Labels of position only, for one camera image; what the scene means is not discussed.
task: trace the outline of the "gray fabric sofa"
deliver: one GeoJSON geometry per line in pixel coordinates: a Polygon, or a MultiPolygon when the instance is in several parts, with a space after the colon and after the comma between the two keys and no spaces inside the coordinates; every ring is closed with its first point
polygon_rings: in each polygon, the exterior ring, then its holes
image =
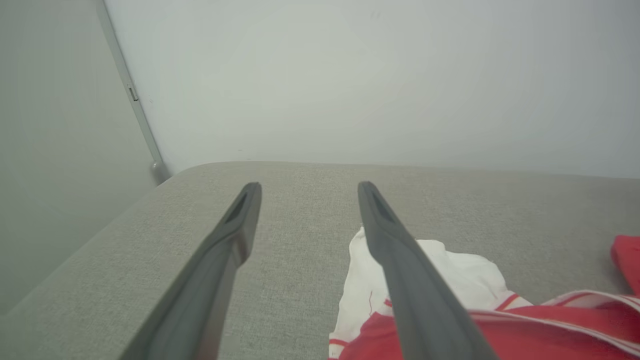
{"type": "Polygon", "coordinates": [[[326,359],[370,180],[417,238],[480,254],[534,303],[627,292],[609,259],[640,235],[640,180],[443,168],[235,162],[191,168],[127,210],[0,320],[1,359],[117,359],[242,186],[262,183],[220,359],[326,359]]]}

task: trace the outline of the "red cloth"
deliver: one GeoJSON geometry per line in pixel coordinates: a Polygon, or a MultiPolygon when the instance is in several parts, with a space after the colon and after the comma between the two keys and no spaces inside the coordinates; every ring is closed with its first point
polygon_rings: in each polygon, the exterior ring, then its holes
{"type": "MultiPolygon", "coordinates": [[[[617,236],[611,257],[636,296],[640,295],[640,237],[617,236]]],[[[504,313],[557,320],[640,343],[640,314],[622,303],[596,308],[525,306],[504,313]]],[[[634,356],[587,334],[534,322],[477,322],[502,360],[635,359],[634,356]]],[[[340,360],[402,360],[394,318],[374,313],[360,335],[346,344],[340,360]]]]}

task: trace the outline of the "white fabric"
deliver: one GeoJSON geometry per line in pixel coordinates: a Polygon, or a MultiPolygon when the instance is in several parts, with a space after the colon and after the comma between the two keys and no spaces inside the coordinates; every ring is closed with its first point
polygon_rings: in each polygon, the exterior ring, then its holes
{"type": "MultiPolygon", "coordinates": [[[[436,240],[417,241],[465,308],[494,310],[512,295],[516,296],[507,289],[500,270],[491,261],[478,255],[446,251],[444,244],[436,240]]],[[[330,340],[353,341],[360,334],[362,324],[374,312],[392,314],[392,308],[384,304],[389,299],[385,276],[382,267],[369,253],[364,228],[361,227],[351,240],[349,255],[349,272],[330,340]]],[[[520,297],[509,301],[507,308],[531,305],[520,297]]],[[[338,358],[342,348],[330,341],[329,358],[338,358]]]]}

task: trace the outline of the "white wall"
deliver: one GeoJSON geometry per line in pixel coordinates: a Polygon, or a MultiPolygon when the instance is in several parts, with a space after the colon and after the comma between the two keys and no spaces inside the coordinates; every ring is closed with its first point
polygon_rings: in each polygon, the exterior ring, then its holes
{"type": "Polygon", "coordinates": [[[0,318],[155,187],[94,0],[0,1],[0,318]]]}
{"type": "Polygon", "coordinates": [[[107,0],[163,157],[640,177],[637,0],[107,0]]]}

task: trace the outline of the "red and white garment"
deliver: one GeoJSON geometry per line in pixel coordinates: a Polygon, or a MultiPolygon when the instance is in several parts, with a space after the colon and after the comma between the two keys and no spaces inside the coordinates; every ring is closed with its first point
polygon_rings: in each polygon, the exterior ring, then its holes
{"type": "MultiPolygon", "coordinates": [[[[640,357],[636,296],[584,290],[534,306],[507,290],[487,259],[447,252],[439,241],[417,241],[502,360],[640,357]]],[[[329,359],[402,360],[384,275],[369,254],[363,229],[351,240],[349,253],[329,359]]],[[[611,255],[640,294],[640,238],[618,236],[611,255]]]]}

